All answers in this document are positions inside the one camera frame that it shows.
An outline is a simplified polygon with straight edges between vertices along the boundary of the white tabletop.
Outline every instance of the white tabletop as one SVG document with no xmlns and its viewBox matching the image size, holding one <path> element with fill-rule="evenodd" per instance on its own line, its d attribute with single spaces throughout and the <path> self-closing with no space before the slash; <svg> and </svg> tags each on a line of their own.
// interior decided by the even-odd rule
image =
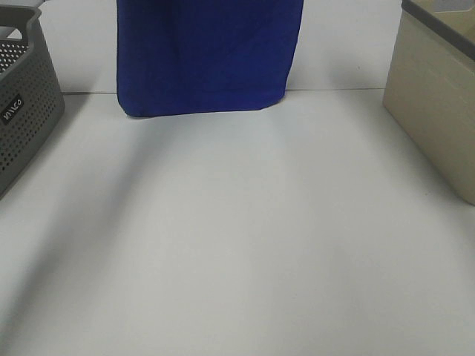
<svg viewBox="0 0 475 356">
<path fill-rule="evenodd" d="M 381 96 L 68 96 L 0 200 L 0 355 L 475 355 L 475 207 Z"/>
</svg>

